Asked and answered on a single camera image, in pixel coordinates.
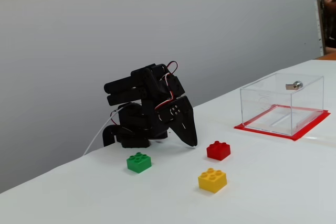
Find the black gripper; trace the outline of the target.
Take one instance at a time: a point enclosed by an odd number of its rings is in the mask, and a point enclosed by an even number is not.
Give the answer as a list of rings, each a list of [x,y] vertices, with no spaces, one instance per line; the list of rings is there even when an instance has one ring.
[[[197,133],[193,108],[187,96],[183,96],[157,109],[158,118],[191,147],[197,146]]]

